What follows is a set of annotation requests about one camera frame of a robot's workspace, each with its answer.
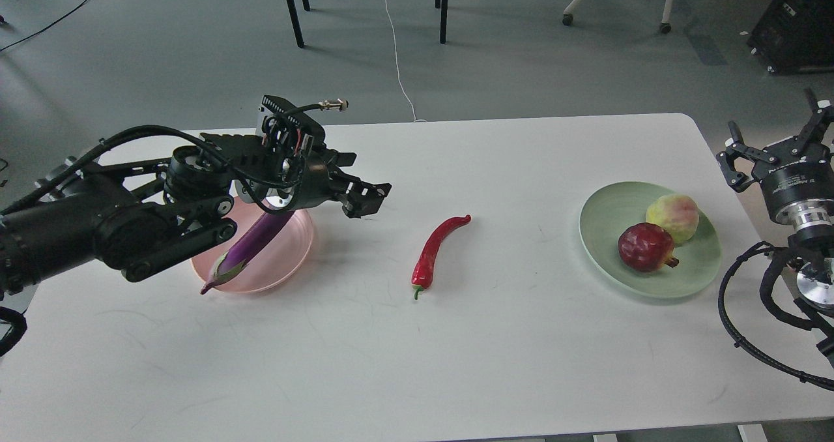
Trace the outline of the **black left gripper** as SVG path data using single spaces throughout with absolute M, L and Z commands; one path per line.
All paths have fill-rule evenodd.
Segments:
M 338 201 L 349 218 L 378 213 L 392 184 L 372 184 L 342 171 L 330 172 L 331 168 L 349 168 L 356 158 L 354 152 L 339 152 L 328 147 L 310 152 L 287 210 L 309 209 L 326 201 Z

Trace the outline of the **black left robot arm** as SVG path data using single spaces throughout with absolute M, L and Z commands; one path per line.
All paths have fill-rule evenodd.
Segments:
M 345 173 L 355 154 L 328 148 L 309 117 L 347 106 L 337 98 L 298 107 L 265 95 L 250 136 L 140 125 L 68 158 L 2 210 L 2 296 L 94 259 L 129 282 L 145 280 L 230 240 L 235 196 L 262 216 L 208 288 L 240 273 L 295 211 L 337 201 L 351 218 L 377 213 L 392 186 Z

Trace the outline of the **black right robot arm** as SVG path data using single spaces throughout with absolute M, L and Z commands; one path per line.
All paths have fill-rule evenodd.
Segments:
M 766 311 L 796 329 L 821 334 L 817 350 L 832 359 L 832 144 L 826 131 L 832 123 L 832 103 L 804 90 L 811 109 L 798 134 L 761 149 L 745 144 L 735 121 L 728 123 L 730 138 L 715 159 L 727 186 L 740 193 L 756 184 L 769 219 L 790 226 L 786 246 L 762 241 L 741 253 L 719 285 L 717 306 L 721 323 L 738 349 L 769 367 L 831 391 L 832 379 L 796 370 L 769 356 L 742 335 L 726 310 L 730 280 L 751 258 L 763 255 L 769 264 L 758 294 Z

